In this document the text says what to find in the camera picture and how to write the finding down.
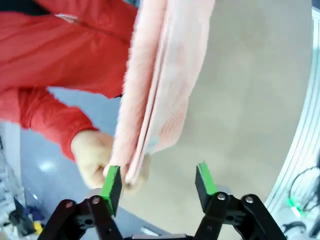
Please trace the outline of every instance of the screw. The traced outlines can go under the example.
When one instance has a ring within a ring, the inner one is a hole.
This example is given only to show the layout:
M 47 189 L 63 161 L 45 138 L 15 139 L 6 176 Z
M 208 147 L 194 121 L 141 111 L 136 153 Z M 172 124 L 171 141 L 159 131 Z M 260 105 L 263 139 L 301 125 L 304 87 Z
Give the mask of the screw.
M 222 201 L 223 201 L 223 200 L 226 200 L 226 196 L 223 195 L 222 193 L 219 193 L 219 194 L 218 194 L 218 199 L 219 199 L 219 200 L 222 200 Z
M 92 200 L 92 203 L 93 203 L 93 204 L 97 204 L 98 202 L 100 202 L 100 197 L 95 197 L 95 198 Z
M 245 198 L 245 201 L 246 201 L 248 204 L 253 204 L 253 203 L 254 203 L 254 199 L 253 199 L 252 197 L 250 197 L 250 196 L 247 196 L 247 197 Z
M 74 203 L 72 201 L 70 201 L 65 205 L 65 207 L 68 209 L 68 208 L 71 208 L 73 205 L 74 205 Z

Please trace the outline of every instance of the yellow object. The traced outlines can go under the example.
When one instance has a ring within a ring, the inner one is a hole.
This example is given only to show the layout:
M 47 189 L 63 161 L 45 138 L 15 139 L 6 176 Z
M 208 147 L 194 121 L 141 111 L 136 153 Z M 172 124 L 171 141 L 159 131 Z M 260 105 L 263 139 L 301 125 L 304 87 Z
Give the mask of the yellow object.
M 42 226 L 41 226 L 41 223 L 38 222 L 38 221 L 34 221 L 34 222 L 33 222 L 33 227 L 34 227 L 34 229 L 35 229 L 36 234 L 38 234 L 38 235 L 39 235 L 39 234 L 42 232 L 42 230 L 43 230 L 43 228 L 42 228 Z

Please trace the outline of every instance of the person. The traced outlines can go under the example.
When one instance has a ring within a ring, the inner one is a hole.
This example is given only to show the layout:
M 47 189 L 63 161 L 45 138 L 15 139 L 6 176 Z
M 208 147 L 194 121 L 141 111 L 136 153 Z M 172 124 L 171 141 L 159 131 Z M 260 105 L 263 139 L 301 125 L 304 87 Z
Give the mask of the person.
M 0 12 L 0 118 L 60 145 L 88 187 L 101 187 L 113 137 L 47 88 L 87 91 L 108 99 L 121 96 L 137 8 L 123 0 L 35 3 L 49 14 Z M 141 185 L 148 178 L 149 163 L 146 156 Z

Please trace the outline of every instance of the towel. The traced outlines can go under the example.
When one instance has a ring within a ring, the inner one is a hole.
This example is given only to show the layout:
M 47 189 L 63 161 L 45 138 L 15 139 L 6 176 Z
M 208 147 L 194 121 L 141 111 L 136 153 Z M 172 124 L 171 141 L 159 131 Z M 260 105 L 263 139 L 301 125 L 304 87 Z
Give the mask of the towel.
M 145 154 L 174 145 L 205 59 L 215 0 L 144 0 L 138 10 L 109 166 L 135 184 Z

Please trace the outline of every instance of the beige tabletop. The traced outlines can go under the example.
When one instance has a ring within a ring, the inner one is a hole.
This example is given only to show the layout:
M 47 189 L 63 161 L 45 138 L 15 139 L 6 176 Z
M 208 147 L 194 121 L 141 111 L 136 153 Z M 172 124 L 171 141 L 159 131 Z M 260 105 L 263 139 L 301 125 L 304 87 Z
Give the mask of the beige tabletop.
M 216 1 L 181 139 L 153 156 L 146 188 L 123 198 L 123 208 L 171 233 L 193 235 L 203 216 L 194 185 L 202 161 L 236 197 L 266 199 L 304 103 L 311 16 L 310 0 Z M 239 238 L 224 227 L 220 239 Z

